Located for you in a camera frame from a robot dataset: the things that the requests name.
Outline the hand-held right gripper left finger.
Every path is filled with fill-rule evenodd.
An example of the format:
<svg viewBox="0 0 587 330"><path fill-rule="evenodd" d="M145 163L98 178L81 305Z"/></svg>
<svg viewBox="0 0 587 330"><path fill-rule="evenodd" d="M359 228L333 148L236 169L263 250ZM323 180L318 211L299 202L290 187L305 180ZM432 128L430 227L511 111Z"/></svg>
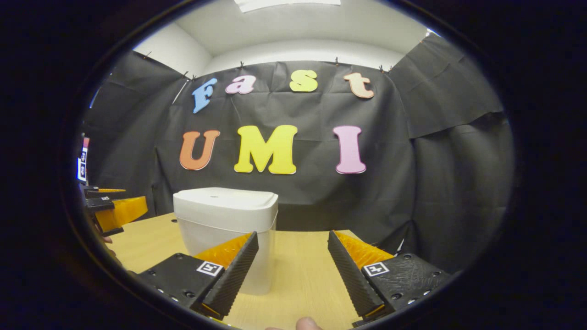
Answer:
<svg viewBox="0 0 587 330"><path fill-rule="evenodd" d="M257 232L249 232L195 256L174 253L138 273L138 279L176 305L222 321L259 251Z"/></svg>

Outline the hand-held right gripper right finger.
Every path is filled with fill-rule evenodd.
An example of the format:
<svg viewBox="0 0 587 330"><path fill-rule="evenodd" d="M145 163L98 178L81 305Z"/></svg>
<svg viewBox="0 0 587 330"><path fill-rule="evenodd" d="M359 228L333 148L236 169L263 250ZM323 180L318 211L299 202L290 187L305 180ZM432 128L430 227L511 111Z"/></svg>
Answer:
<svg viewBox="0 0 587 330"><path fill-rule="evenodd" d="M451 274L414 253L392 255L341 231L330 231L328 251L360 321L396 313L442 288Z"/></svg>

